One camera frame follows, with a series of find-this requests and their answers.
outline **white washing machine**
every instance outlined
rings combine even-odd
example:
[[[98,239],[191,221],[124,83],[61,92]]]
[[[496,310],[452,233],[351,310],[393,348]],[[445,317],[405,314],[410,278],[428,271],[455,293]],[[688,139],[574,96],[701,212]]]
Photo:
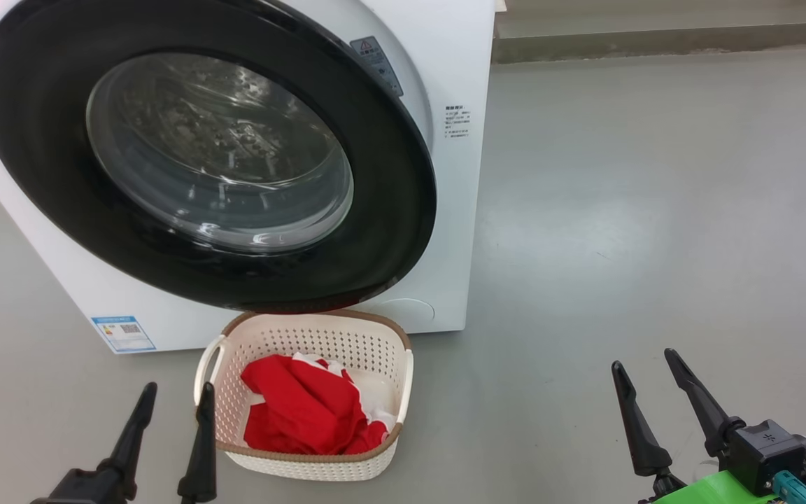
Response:
[[[0,201],[119,354],[246,309],[462,329],[494,10],[0,0]]]

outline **grey floor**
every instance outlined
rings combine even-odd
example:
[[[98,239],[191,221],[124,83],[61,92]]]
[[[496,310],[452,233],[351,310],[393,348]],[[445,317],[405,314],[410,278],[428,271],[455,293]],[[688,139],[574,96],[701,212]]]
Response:
[[[218,502],[635,502],[609,366],[685,480],[707,457],[661,352],[806,434],[806,51],[493,70],[468,328],[413,339],[390,469],[296,482],[218,457]],[[0,502],[108,455],[160,383],[138,502],[176,502],[198,355],[112,355],[0,207]]]

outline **washing machine door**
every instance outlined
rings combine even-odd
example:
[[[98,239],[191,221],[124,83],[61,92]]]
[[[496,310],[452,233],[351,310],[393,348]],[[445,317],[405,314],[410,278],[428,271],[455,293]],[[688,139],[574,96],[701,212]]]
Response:
[[[434,170],[397,93],[263,0],[54,0],[0,22],[0,157],[54,224],[139,280],[259,312],[399,281]]]

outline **laundry basket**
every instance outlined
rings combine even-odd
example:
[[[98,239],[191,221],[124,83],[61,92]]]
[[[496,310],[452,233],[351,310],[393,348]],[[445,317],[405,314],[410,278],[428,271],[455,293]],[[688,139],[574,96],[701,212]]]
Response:
[[[369,371],[393,390],[391,414],[397,423],[376,449],[358,455],[293,455],[251,449],[244,442],[250,405],[255,395],[241,380],[244,368],[272,354],[319,354],[339,361],[348,370]],[[214,354],[210,377],[205,377]],[[198,363],[195,404],[201,400],[204,380],[215,389],[217,448],[246,469],[301,480],[354,482],[380,475],[397,449],[412,389],[412,350],[409,338],[383,316],[352,310],[314,315],[258,315],[244,313],[215,339]]]

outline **red and white cloth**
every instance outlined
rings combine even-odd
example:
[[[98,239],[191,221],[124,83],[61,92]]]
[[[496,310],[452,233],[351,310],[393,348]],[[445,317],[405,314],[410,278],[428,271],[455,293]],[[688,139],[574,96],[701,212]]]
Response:
[[[250,406],[244,441],[252,449],[305,455],[353,455],[380,445],[396,418],[368,398],[335,360],[269,355],[241,379],[264,402]]]

